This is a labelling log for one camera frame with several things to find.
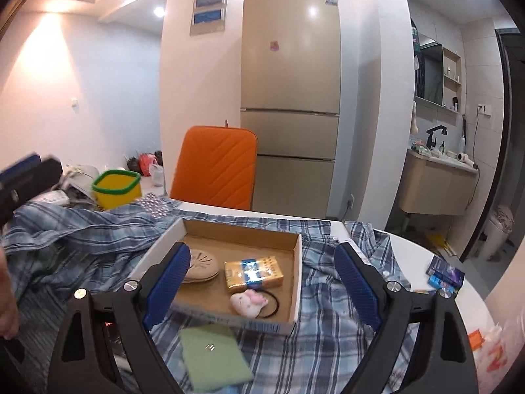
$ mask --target cardboard box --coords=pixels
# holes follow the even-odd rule
[[[301,235],[235,225],[179,219],[143,256],[130,278],[140,280],[161,262],[176,242],[200,249],[219,261],[219,275],[204,283],[182,284],[173,301],[178,311],[210,322],[266,333],[289,335],[299,315],[303,250]],[[270,318],[248,319],[232,310],[224,276],[224,262],[275,256],[284,274],[283,285],[269,288],[280,303]]]

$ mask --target orange chair backrest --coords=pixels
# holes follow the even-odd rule
[[[250,210],[257,137],[243,128],[191,127],[182,144],[170,197],[191,203]]]

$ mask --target refrigerator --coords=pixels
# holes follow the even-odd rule
[[[326,217],[340,94],[338,0],[244,0],[241,127],[258,138],[254,211]]]

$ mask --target faucet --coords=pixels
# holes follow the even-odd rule
[[[436,146],[436,141],[434,140],[434,142],[432,142],[432,136],[434,135],[434,132],[436,130],[439,130],[439,129],[441,129],[441,133],[443,135],[447,134],[447,128],[445,126],[441,125],[441,124],[439,126],[432,127],[432,128],[427,130],[427,133],[429,134],[429,138],[427,139],[427,145],[426,146],[427,146],[427,148],[429,150],[431,150],[432,147]]]

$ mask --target bathroom sink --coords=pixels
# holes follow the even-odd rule
[[[442,154],[439,157],[434,157],[433,155],[431,155],[430,157],[427,157],[427,156],[424,156],[424,155],[420,155],[420,154],[418,154],[417,152],[415,152],[413,150],[409,150],[409,153],[413,154],[414,156],[416,156],[416,157],[418,157],[420,159],[429,160],[429,161],[432,161],[434,163],[444,164],[444,165],[449,166],[449,167],[456,167],[458,169],[465,170],[465,171],[471,172],[471,173],[478,173],[478,171],[476,169],[471,168],[468,164],[461,163],[461,161],[459,161],[458,159],[453,159],[452,157],[449,157],[446,154]]]

